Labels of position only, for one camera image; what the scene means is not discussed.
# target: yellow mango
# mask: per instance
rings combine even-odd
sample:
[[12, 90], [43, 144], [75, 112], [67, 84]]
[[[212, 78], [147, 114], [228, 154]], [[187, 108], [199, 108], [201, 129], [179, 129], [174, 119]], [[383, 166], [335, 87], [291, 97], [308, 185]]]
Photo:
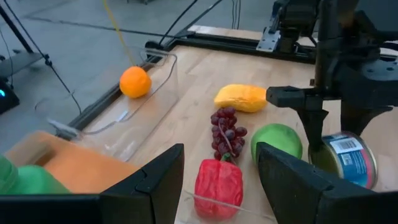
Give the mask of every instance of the yellow mango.
[[254, 85], [230, 84], [214, 98], [218, 107], [232, 106], [238, 111], [253, 113], [266, 106], [266, 89]]

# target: plastic fruit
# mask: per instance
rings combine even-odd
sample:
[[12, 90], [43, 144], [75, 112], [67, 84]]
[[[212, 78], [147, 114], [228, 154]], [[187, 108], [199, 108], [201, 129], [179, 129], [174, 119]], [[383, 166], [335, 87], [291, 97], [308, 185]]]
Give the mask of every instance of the plastic fruit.
[[303, 146], [297, 133], [284, 124], [268, 124], [258, 129], [251, 138], [251, 156], [256, 162], [257, 142], [266, 142], [290, 155], [301, 159]]
[[128, 68], [120, 77], [119, 87], [130, 98], [144, 96], [150, 91], [152, 80], [144, 69], [138, 66]]
[[266, 89], [254, 85], [227, 85], [218, 92], [214, 104], [248, 113], [257, 112], [267, 104]]
[[239, 157], [243, 150], [244, 139], [248, 131], [244, 127], [235, 128], [237, 122], [235, 109], [232, 107], [220, 108], [211, 115], [210, 121], [213, 142], [211, 147], [216, 150], [214, 158], [220, 160], [223, 155], [229, 153], [233, 158]]

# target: green apple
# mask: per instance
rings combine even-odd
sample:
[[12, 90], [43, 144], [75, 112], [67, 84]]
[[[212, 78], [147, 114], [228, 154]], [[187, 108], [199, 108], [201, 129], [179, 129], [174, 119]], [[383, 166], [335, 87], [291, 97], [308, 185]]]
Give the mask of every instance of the green apple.
[[268, 124], [258, 129], [251, 138], [251, 157], [256, 163], [257, 142], [266, 142], [301, 159], [303, 146], [297, 133], [284, 124]]

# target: transparent bin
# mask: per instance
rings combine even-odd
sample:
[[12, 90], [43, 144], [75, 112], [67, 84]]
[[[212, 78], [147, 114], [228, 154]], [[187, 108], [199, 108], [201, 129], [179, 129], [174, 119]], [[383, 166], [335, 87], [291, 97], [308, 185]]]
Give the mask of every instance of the transparent bin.
[[[219, 210], [227, 210], [229, 212], [235, 212], [233, 217], [227, 220], [215, 220], [209, 217], [201, 217], [195, 210], [195, 202], [203, 203], [206, 202], [208, 205], [215, 206]], [[250, 210], [246, 210], [242, 207], [237, 207], [223, 202], [217, 202], [208, 198], [203, 198], [192, 194], [186, 190], [182, 190], [180, 202], [178, 204], [177, 216], [175, 218], [175, 224], [199, 224], [199, 223], [264, 223], [272, 224], [277, 223], [273, 215], [266, 215], [255, 213]]]
[[72, 94], [42, 98], [35, 106], [36, 114], [77, 144], [128, 161], [178, 101], [177, 56], [137, 47], [129, 50], [135, 63], [151, 77], [150, 93], [138, 99], [121, 95], [83, 130], [68, 126], [80, 113], [72, 96], [87, 110], [118, 86], [123, 71], [132, 66], [131, 59], [123, 54], [117, 65], [98, 65], [104, 68], [99, 75], [76, 81], [82, 84]]

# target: tin can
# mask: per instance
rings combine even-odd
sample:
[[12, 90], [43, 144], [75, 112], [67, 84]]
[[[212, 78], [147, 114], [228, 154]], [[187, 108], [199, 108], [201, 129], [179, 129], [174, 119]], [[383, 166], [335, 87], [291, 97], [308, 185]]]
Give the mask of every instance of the tin can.
[[309, 163], [372, 189], [377, 182], [377, 165], [372, 151], [357, 135], [340, 132], [322, 137], [320, 149], [308, 149]]

